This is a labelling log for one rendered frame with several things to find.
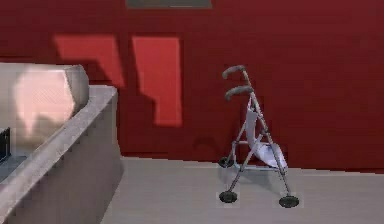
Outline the grey wheeled walker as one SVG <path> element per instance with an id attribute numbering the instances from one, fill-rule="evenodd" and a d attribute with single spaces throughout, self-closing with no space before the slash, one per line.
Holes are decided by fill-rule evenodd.
<path id="1" fill-rule="evenodd" d="M 286 179 L 288 164 L 280 146 L 272 139 L 246 67 L 244 65 L 231 66 L 222 72 L 222 77 L 227 79 L 231 73 L 237 71 L 242 72 L 246 84 L 228 90 L 225 93 L 225 99 L 229 101 L 232 96 L 246 92 L 249 94 L 249 101 L 247 103 L 245 121 L 236 139 L 231 143 L 231 151 L 226 157 L 222 157 L 218 161 L 218 165 L 222 168 L 234 166 L 237 169 L 236 177 L 230 187 L 219 194 L 219 199 L 224 203 L 234 203 L 237 200 L 238 196 L 233 189 L 245 170 L 276 171 L 279 173 L 286 190 L 286 195 L 279 199 L 279 205 L 283 208 L 296 207 L 299 205 L 299 199 L 291 194 Z M 237 162 L 236 149 L 239 145 L 247 145 L 249 147 L 247 157 L 242 164 Z"/>

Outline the grey framed window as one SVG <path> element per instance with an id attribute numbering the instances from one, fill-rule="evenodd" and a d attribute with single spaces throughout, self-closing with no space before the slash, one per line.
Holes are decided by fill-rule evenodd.
<path id="1" fill-rule="evenodd" d="M 157 9 L 157 8 L 192 8 L 210 9 L 211 0 L 125 0 L 128 8 Z"/>

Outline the black laptop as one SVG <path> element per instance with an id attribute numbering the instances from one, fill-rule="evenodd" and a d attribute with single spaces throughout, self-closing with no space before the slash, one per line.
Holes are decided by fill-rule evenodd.
<path id="1" fill-rule="evenodd" d="M 10 128 L 0 130 L 0 163 L 7 160 L 11 155 L 10 150 Z"/>

